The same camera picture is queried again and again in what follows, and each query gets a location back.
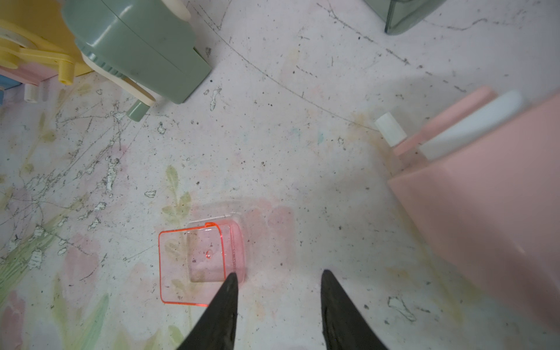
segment green plastic toy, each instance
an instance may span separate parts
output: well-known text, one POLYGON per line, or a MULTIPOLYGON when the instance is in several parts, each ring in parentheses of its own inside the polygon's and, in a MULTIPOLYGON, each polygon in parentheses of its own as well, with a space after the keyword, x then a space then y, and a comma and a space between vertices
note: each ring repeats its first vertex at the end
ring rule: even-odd
POLYGON ((135 121, 155 100, 134 82, 180 104, 210 73, 189 16, 178 0, 67 0, 62 8, 84 61, 138 98, 127 112, 135 121))
POLYGON ((401 34, 422 21, 445 0, 365 0, 385 21, 385 33, 401 34))

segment stained white surface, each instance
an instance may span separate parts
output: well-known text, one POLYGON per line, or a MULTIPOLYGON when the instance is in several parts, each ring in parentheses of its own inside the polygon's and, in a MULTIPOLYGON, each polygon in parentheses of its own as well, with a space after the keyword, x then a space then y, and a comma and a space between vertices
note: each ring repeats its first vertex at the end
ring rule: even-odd
POLYGON ((94 348, 174 348, 203 310, 159 300, 157 234, 216 205, 251 227, 236 348, 324 349, 325 268, 390 349, 557 348, 431 253, 386 185, 403 165, 373 126, 389 111, 413 134, 480 85, 547 97, 556 0, 448 0, 399 36, 360 0, 186 3, 213 71, 181 105, 159 97, 132 122, 134 99, 95 73, 50 80, 37 104, 6 91, 0 254, 44 244, 40 269, 24 261, 0 287, 3 317, 24 316, 4 348, 47 333, 76 348, 60 310, 73 334, 102 322, 94 348), (43 240, 26 241, 36 225, 43 240))

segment peeling surface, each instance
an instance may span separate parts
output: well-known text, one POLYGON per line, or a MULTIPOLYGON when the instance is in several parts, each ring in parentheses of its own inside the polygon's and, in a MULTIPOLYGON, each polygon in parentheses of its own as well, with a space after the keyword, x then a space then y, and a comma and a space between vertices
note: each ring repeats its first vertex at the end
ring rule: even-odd
POLYGON ((80 215, 80 216, 78 217, 78 220, 87 219, 87 217, 88 217, 92 212, 93 212, 92 210, 88 210, 85 214, 80 215))
POLYGON ((45 229, 42 226, 35 226, 35 230, 33 231, 33 237, 40 237, 45 234, 45 229))
POLYGON ((221 87, 214 89, 214 92, 212 93, 212 101, 210 102, 210 111, 213 111, 214 108, 216 108, 216 96, 218 96, 221 91, 221 87))
POLYGON ((31 253, 31 259, 27 262, 27 267, 31 269, 40 269, 41 263, 43 262, 43 252, 40 250, 35 250, 31 253))
POLYGON ((86 169, 86 173, 88 174, 92 174, 93 171, 95 170, 95 165, 97 164, 97 162, 93 162, 87 169, 86 169))
POLYGON ((67 221, 68 221, 68 217, 65 216, 65 217, 63 217, 63 218, 61 219, 61 221, 58 223, 57 226, 58 226, 58 227, 62 227, 62 225, 64 225, 64 223, 67 222, 67 221))
POLYGON ((115 158, 111 160, 110 157, 107 157, 106 160, 109 161, 109 168, 107 169, 107 193, 113 191, 113 182, 116 179, 116 165, 119 163, 119 159, 115 158))
POLYGON ((18 238, 14 239, 14 240, 11 240, 8 243, 8 253, 13 252, 17 248, 17 246, 19 246, 20 242, 21 242, 21 239, 18 239, 18 238))
POLYGON ((160 122, 160 125, 157 127, 157 132, 159 132, 161 135, 165 134, 165 129, 164 128, 164 124, 162 122, 160 122))
POLYGON ((105 203, 105 202, 99 202, 99 204, 95 206, 94 212, 98 212, 98 211, 100 211, 100 210, 103 210, 103 209, 105 209, 106 207, 107 207, 107 203, 105 203))
POLYGON ((95 218, 94 221, 88 226, 87 230, 92 230, 95 227, 97 227, 99 224, 101 223, 101 221, 98 218, 95 218))

